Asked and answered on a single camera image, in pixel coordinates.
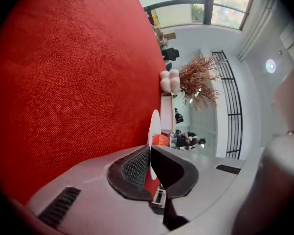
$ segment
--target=orange object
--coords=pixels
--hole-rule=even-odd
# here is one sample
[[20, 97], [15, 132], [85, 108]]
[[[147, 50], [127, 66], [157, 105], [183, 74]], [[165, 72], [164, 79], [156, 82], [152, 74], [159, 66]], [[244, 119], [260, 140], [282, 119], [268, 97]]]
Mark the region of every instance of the orange object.
[[163, 134], [156, 135], [152, 138], [152, 144], [169, 145], [169, 139]]

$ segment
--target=window frame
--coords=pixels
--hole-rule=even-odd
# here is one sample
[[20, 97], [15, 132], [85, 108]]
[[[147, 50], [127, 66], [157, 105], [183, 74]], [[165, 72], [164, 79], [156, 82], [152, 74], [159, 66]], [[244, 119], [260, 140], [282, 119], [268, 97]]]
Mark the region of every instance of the window frame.
[[233, 8], [233, 7], [227, 6], [227, 5], [214, 3], [214, 0], [168, 0], [168, 1], [163, 1], [163, 2], [159, 2], [159, 3], [156, 3], [156, 4], [146, 6], [146, 7], [144, 7], [144, 10], [145, 11], [151, 11], [151, 10], [158, 9], [158, 8], [161, 8], [161, 7], [171, 6], [171, 5], [176, 5], [176, 4], [203, 4], [203, 6], [204, 6], [204, 20], [200, 24], [211, 25], [212, 14], [213, 14], [213, 6], [215, 5], [215, 6], [219, 6], [219, 7], [223, 7], [223, 8], [232, 9], [232, 10], [235, 10], [235, 11], [238, 11], [238, 12], [241, 12], [241, 13], [244, 14], [243, 19], [242, 19], [242, 21], [240, 23], [240, 27], [238, 29], [233, 28], [233, 27], [228, 27], [228, 26], [225, 26], [225, 25], [218, 25], [218, 24], [215, 24], [216, 26], [232, 28], [232, 29], [235, 29], [235, 30], [242, 30], [243, 27], [244, 27], [244, 24], [246, 22], [246, 19], [247, 19], [248, 15], [249, 15], [252, 2], [253, 2], [253, 0], [248, 1], [246, 11], [243, 11], [243, 10], [240, 10], [240, 9], [237, 9], [237, 8]]

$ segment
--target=red upholstered chair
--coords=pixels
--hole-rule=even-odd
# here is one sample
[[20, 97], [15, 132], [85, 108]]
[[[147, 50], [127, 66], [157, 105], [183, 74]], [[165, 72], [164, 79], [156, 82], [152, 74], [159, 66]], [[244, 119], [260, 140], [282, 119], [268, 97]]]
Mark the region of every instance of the red upholstered chair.
[[147, 142], [165, 70], [138, 0], [19, 0], [0, 29], [0, 187], [22, 204]]

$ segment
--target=dried branch arrangement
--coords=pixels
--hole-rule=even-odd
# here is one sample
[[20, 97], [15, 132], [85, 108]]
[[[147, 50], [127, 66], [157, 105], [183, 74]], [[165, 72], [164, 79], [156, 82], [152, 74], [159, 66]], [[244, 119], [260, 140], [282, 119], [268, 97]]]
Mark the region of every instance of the dried branch arrangement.
[[[211, 71], [217, 71], [218, 75], [211, 75]], [[216, 104], [219, 93], [212, 86], [211, 81], [220, 77], [217, 63], [213, 57], [197, 57], [191, 63], [182, 67], [180, 71], [181, 91], [185, 93], [184, 103], [192, 99], [198, 109], [208, 103]]]

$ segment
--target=black metal railing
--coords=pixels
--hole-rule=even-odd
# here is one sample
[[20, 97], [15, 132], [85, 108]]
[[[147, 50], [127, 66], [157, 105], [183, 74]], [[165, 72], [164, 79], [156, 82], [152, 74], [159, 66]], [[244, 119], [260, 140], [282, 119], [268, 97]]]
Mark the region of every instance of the black metal railing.
[[235, 76], [224, 52], [212, 52], [219, 68], [227, 103], [228, 139], [226, 158], [239, 159], [243, 138], [243, 113]]

